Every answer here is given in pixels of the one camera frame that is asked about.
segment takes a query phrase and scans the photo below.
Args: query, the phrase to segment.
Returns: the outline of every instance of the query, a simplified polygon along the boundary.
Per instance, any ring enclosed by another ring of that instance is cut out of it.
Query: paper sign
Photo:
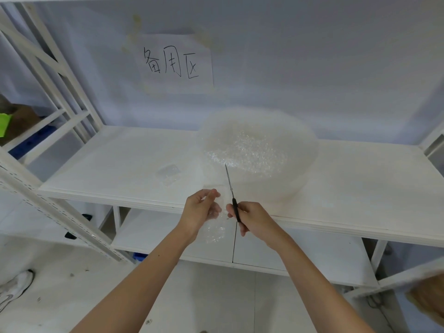
[[[150,93],[208,93],[213,90],[211,51],[192,35],[140,35],[133,47]]]

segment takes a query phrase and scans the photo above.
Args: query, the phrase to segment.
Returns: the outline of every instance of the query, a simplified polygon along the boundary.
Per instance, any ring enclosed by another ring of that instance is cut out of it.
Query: black scissor handle
[[[236,219],[239,223],[242,223],[241,218],[239,216],[239,211],[238,211],[238,206],[237,206],[237,201],[235,198],[233,198],[233,209],[234,209],[234,213],[236,215]]]

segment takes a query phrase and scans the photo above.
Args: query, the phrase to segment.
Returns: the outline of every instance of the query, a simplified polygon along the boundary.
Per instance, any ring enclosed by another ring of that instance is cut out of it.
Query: green object
[[[9,122],[11,121],[12,114],[0,113],[0,138],[4,137]]]

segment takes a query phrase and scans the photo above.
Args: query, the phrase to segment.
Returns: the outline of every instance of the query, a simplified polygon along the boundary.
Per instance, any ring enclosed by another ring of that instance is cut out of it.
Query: left hand
[[[219,196],[220,193],[215,189],[202,189],[186,199],[185,208],[176,228],[189,236],[188,244],[194,242],[205,221],[217,218],[222,212],[222,208],[214,202]]]

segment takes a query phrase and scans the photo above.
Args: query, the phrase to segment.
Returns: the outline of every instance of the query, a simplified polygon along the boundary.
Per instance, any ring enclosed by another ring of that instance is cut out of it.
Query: white sneaker
[[[6,284],[0,285],[0,312],[14,299],[20,297],[34,280],[34,271],[20,272]]]

